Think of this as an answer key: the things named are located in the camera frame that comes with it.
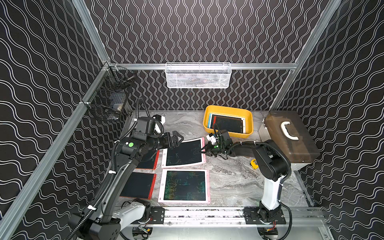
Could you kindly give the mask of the white writing tablet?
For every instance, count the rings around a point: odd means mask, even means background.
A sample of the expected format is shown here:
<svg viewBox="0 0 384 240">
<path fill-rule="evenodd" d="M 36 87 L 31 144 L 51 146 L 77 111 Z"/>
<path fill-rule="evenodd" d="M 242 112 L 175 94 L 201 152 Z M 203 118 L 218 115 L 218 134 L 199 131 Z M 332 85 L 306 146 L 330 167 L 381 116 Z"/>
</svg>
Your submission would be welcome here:
<svg viewBox="0 0 384 240">
<path fill-rule="evenodd" d="M 206 163 L 206 155 L 202 148 L 204 138 L 184 140 L 174 149 L 164 149 L 162 153 L 162 168 L 180 168 Z"/>
<path fill-rule="evenodd" d="M 164 169 L 158 202 L 209 204 L 211 202 L 209 171 Z"/>
</svg>

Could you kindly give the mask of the red writing tablet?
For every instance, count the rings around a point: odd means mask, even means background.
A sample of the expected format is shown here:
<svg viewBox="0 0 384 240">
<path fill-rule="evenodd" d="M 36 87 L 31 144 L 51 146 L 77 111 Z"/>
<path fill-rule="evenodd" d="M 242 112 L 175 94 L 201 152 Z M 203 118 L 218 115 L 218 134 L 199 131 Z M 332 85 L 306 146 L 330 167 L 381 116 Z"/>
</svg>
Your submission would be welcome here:
<svg viewBox="0 0 384 240">
<path fill-rule="evenodd" d="M 120 194 L 124 198 L 150 200 L 155 187 L 156 174 L 133 172 Z"/>
<path fill-rule="evenodd" d="M 137 169 L 155 170 L 159 159 L 160 151 L 151 150 L 143 156 L 142 160 L 137 166 Z"/>
<path fill-rule="evenodd" d="M 220 130 L 226 130 L 232 133 L 244 133 L 244 121 L 237 117 L 213 115 L 211 128 L 217 125 Z"/>
</svg>

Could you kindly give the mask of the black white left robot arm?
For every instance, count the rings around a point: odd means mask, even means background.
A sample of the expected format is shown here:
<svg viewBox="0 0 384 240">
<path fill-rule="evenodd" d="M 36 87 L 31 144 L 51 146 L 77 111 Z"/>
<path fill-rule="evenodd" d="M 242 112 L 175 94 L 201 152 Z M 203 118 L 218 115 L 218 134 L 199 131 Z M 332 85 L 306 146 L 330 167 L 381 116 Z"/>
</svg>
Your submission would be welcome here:
<svg viewBox="0 0 384 240">
<path fill-rule="evenodd" d="M 150 203 L 135 199 L 123 208 L 119 215 L 115 206 L 124 186 L 144 155 L 152 150 L 178 147 L 184 137 L 178 132 L 165 132 L 160 115 L 136 113 L 133 125 L 117 140 L 111 151 L 111 164 L 97 196 L 80 214 L 73 214 L 68 225 L 71 232 L 68 240 L 78 237 L 83 240 L 128 240 L 121 231 L 133 222 L 145 225 L 151 220 Z"/>
</svg>

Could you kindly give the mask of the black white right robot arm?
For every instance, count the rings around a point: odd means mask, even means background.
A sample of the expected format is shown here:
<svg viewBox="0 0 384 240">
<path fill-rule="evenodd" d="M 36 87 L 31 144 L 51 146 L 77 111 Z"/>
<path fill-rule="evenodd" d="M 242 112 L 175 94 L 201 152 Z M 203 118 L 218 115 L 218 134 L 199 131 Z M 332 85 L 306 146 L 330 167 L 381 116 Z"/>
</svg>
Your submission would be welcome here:
<svg viewBox="0 0 384 240">
<path fill-rule="evenodd" d="M 207 136 L 208 143 L 201 153 L 210 157 L 248 157 L 256 161 L 264 177 L 264 192 L 256 216 L 262 223 L 277 223 L 283 215 L 281 192 L 284 182 L 292 174 L 291 162 L 272 140 L 266 142 L 233 142 L 228 131 L 214 125 L 214 132 Z"/>
</svg>

